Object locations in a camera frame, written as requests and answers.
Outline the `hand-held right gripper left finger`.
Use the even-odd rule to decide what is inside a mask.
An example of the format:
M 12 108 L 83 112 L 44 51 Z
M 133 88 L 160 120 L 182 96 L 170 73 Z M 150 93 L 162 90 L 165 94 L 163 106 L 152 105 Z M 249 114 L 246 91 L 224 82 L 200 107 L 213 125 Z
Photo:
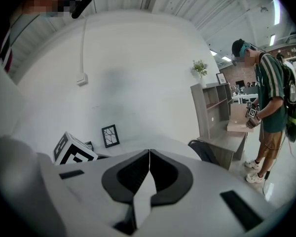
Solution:
M 114 228 L 132 235 L 137 230 L 134 209 L 134 196 L 149 171 L 149 150 L 143 150 L 135 156 L 107 169 L 102 176 L 102 186 L 117 202 L 129 205 L 126 216 L 117 222 Z

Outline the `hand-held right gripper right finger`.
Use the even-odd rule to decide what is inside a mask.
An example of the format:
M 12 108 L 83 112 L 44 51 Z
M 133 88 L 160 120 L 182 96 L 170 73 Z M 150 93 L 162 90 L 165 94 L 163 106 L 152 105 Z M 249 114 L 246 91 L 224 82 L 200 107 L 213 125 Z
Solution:
M 193 185 L 193 175 L 187 166 L 153 149 L 149 170 L 156 186 L 156 194 L 150 199 L 152 206 L 177 203 Z

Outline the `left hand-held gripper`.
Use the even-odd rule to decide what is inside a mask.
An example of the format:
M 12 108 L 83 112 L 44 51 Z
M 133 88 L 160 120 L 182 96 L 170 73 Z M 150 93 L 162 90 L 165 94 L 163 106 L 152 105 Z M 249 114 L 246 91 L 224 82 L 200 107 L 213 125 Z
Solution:
M 88 146 L 67 131 L 53 150 L 55 165 L 88 162 L 97 160 L 98 155 Z

